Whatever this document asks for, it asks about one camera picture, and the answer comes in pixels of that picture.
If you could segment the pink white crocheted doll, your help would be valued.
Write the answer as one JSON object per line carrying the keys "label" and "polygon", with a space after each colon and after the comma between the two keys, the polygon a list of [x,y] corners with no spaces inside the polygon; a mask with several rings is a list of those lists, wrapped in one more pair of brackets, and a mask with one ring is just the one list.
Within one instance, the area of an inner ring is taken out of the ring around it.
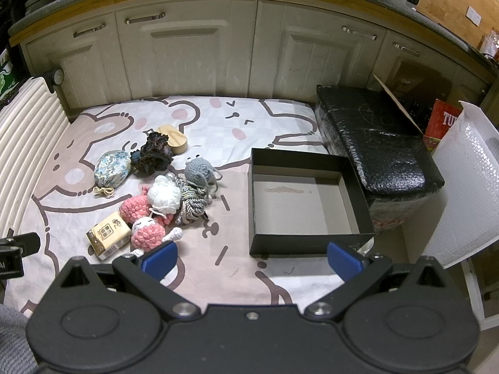
{"label": "pink white crocheted doll", "polygon": [[137,219],[132,225],[131,243],[135,249],[143,252],[151,251],[163,242],[177,241],[182,237],[181,228],[174,227],[166,232],[165,227],[151,217]]}

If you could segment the pink crocheted ball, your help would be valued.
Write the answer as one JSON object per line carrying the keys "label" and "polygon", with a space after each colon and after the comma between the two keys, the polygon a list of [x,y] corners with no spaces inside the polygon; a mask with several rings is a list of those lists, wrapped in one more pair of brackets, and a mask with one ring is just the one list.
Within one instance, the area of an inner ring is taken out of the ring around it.
{"label": "pink crocheted ball", "polygon": [[149,187],[144,186],[141,188],[141,193],[139,195],[124,200],[119,207],[121,218],[128,225],[133,225],[138,219],[144,217],[151,217],[162,226],[170,225],[173,220],[173,214],[162,216],[159,213],[153,213],[147,197],[148,191]]}

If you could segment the white fluffy yarn ball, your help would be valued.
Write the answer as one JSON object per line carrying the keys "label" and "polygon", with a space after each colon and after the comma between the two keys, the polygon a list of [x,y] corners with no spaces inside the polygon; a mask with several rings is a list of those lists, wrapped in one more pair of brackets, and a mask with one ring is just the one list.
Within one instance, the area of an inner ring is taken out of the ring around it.
{"label": "white fluffy yarn ball", "polygon": [[151,211],[162,216],[175,214],[181,205],[181,190],[171,172],[157,176],[147,193]]}

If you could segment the grey crocheted mouse toy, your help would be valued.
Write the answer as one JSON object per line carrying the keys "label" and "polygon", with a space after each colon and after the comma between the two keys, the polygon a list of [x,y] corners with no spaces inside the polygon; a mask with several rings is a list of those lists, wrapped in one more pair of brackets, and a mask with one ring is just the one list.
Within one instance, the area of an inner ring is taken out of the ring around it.
{"label": "grey crocheted mouse toy", "polygon": [[184,176],[189,186],[193,187],[208,204],[216,197],[222,174],[206,159],[200,156],[187,158]]}

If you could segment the dark crocheted scrunchie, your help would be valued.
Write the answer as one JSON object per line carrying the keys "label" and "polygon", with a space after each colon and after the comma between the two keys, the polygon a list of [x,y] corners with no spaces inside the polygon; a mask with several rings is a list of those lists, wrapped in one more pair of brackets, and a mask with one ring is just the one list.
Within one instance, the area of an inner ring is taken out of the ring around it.
{"label": "dark crocheted scrunchie", "polygon": [[168,136],[151,132],[139,150],[130,153],[131,167],[142,174],[152,175],[165,171],[173,160],[173,152],[168,145]]}

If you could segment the oval wooden box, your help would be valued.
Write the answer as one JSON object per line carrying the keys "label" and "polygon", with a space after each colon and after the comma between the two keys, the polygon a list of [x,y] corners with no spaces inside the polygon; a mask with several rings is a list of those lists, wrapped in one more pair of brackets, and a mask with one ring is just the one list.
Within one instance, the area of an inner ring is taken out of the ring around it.
{"label": "oval wooden box", "polygon": [[175,155],[181,155],[188,149],[187,137],[174,126],[169,124],[160,126],[157,132],[168,136],[167,144]]}

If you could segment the black shallow cardboard box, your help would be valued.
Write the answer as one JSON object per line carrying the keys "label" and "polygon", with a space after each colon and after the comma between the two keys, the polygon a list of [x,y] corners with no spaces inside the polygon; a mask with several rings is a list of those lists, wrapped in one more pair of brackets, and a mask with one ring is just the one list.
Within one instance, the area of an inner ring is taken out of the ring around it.
{"label": "black shallow cardboard box", "polygon": [[248,179],[254,256],[322,255],[330,242],[361,247],[374,237],[366,197],[346,157],[254,149]]}

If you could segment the cartoon bear bed sheet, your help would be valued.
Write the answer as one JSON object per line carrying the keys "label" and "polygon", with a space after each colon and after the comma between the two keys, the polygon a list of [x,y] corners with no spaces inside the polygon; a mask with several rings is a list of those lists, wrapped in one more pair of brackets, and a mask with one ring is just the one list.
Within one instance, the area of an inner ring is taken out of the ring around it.
{"label": "cartoon bear bed sheet", "polygon": [[[129,173],[110,197],[94,192],[94,171],[110,150],[139,149],[171,125],[188,139],[164,171]],[[175,240],[178,259],[162,284],[200,307],[295,304],[304,308],[342,283],[324,257],[252,257],[248,169],[253,149],[324,153],[312,108],[285,100],[169,97],[83,112],[45,163],[20,230],[41,250],[4,301],[32,312],[73,256],[96,262],[87,232],[106,218],[123,222],[125,243],[110,258]]]}

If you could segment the black bubble-wrapped package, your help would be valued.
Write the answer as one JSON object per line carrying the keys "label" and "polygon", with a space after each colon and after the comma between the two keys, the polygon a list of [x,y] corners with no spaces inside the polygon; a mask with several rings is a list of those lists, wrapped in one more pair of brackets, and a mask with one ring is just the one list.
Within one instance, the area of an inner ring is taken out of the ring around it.
{"label": "black bubble-wrapped package", "polygon": [[376,231],[397,228],[444,187],[421,133],[385,91],[319,85],[315,113],[329,153],[351,160]]}

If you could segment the white ribbed headboard panel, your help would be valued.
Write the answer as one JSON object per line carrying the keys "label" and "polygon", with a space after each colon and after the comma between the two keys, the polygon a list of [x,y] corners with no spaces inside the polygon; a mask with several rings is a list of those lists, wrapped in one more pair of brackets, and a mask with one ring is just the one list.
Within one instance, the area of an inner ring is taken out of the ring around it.
{"label": "white ribbed headboard panel", "polygon": [[49,155],[69,126],[56,93],[28,79],[1,109],[1,236],[17,231]]}

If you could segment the small round white clock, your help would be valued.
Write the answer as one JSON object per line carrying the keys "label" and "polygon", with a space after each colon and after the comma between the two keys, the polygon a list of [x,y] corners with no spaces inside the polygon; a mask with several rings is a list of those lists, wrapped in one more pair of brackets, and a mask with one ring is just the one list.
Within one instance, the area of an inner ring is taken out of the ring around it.
{"label": "small round white clock", "polygon": [[61,85],[64,81],[63,69],[55,69],[52,71],[51,80],[54,85]]}

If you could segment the red printed box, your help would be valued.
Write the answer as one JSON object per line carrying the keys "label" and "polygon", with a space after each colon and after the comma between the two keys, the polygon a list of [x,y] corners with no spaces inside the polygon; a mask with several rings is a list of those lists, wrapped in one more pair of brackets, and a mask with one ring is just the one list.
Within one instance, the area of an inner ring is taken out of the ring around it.
{"label": "red printed box", "polygon": [[450,127],[458,120],[461,112],[461,108],[442,100],[435,100],[423,138],[424,145],[430,152],[441,142]]}

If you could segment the white cabinet row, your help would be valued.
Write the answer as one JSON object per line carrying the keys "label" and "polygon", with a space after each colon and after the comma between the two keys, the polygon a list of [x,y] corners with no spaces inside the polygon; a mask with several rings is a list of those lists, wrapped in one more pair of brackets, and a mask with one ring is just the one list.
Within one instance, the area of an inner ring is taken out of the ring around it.
{"label": "white cabinet row", "polygon": [[487,84],[447,55],[374,22],[272,0],[150,2],[22,45],[33,74],[63,72],[72,110],[166,95],[311,102],[318,85],[478,103]]}

